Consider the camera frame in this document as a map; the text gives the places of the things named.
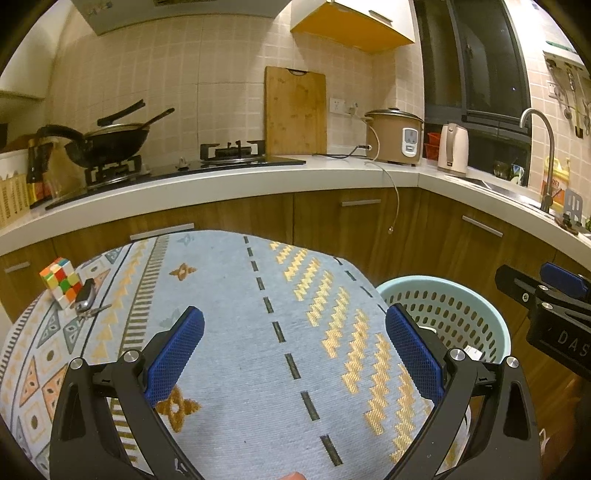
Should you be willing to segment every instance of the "patterned tablecloth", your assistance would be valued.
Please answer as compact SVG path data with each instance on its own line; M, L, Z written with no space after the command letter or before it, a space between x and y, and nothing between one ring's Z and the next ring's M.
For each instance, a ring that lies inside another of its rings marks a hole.
M77 271L95 278L81 321L49 292L22 314L0 355L0 414L49 476L51 422L68 362L116 360L170 328L189 305L203 340L156 410L208 480L382 480L433 405L384 327L386 305L350 263L254 236L178 233L111 250ZM134 465L149 471L116 400ZM442 468L465 445L460 428Z

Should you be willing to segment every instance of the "pan lid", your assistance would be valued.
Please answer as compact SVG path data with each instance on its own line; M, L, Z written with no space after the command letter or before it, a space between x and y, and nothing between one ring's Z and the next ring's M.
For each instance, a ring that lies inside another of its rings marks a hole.
M85 138L88 137L97 137L98 135L106 135L106 134L114 134L116 132L128 132L131 130L137 130L143 124L115 124L115 125L107 125L106 127L101 127L97 130L89 132L85 135ZM150 126L148 125L143 130L150 130Z
M367 112L365 116L372 116L372 115L392 115L392 116L402 116L404 118L412 118L413 120L418 120L419 122L423 123L423 120L412 113L403 112L400 108L385 108L379 110L371 110Z

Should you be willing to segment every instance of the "faucet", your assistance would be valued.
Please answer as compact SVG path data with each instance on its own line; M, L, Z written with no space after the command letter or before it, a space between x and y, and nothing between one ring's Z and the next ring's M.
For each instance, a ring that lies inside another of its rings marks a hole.
M554 197L552 196L552 175L554 174L554 132L552 131L552 126L548 121L548 117L546 117L538 109L526 108L521 114L521 119L519 120L519 127L523 128L525 126L525 121L527 120L527 118L534 113L542 119L544 125L546 125L546 128L548 129L548 136L550 137L550 158L548 160L548 178L546 179L546 188L542 197L542 205L540 206L540 210L542 210L544 213L550 213L550 207L554 203Z

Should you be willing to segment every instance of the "electrical outlet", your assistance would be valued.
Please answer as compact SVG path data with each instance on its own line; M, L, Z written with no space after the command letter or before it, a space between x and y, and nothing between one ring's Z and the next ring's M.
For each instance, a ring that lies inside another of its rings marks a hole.
M560 98L560 87L556 85L554 82L551 82L550 80L548 80L548 90L550 91L548 97L553 98L555 100L562 100L562 98Z
M331 98L329 101L329 112L337 115L348 115L347 102L340 98Z

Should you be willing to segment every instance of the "car key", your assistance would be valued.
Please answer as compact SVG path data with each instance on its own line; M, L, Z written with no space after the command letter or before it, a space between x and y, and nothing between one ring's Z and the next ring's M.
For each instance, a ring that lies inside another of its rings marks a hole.
M91 317L98 315L103 310L108 309L109 307L111 307L111 305L112 304L109 303L108 305L103 305L102 307L98 307L96 309L86 310L85 312L79 312L78 316L83 319L91 318Z
M94 303L96 298L96 288L95 288L95 279L89 278L84 283L84 286L76 295L76 299L74 301L74 308L76 309L76 313L79 315L87 310L90 310L92 304Z

